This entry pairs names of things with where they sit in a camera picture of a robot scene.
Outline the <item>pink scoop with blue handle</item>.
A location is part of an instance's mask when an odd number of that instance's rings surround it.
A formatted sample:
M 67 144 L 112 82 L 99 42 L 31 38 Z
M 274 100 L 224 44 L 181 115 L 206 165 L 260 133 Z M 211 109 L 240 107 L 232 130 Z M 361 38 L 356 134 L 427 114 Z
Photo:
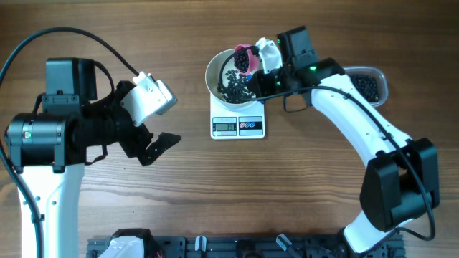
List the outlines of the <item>pink scoop with blue handle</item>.
M 248 44 L 239 44 L 234 50 L 233 63 L 241 75 L 251 74 L 258 66 L 257 48 Z

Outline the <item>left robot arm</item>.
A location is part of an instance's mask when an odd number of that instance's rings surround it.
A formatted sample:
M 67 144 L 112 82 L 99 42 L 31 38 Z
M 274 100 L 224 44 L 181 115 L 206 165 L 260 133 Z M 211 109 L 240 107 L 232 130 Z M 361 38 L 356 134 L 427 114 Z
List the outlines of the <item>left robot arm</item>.
M 6 130 L 10 163 L 26 189 L 22 201 L 38 210 L 23 211 L 22 218 L 42 228 L 33 240 L 32 226 L 24 225 L 22 246 L 39 247 L 46 257 L 78 255 L 78 202 L 89 147 L 118 143 L 127 157 L 148 166 L 181 139 L 154 135 L 145 124 L 176 104 L 164 82 L 141 72 L 112 84 L 100 99 L 95 73 L 102 67 L 92 59 L 48 59 L 44 94 Z

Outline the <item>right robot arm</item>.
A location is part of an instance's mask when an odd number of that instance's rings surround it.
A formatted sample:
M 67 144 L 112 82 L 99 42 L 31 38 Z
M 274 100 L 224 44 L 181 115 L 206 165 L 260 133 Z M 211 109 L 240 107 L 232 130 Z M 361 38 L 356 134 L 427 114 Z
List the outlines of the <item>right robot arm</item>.
M 261 38 L 251 48 L 262 70 L 253 76 L 256 101 L 300 93 L 356 149 L 366 172 L 361 212 L 342 231 L 344 243 L 363 255 L 401 231 L 423 241 L 436 235 L 440 203 L 437 148 L 414 140 L 385 119 L 332 58 L 319 59 L 305 26 Z

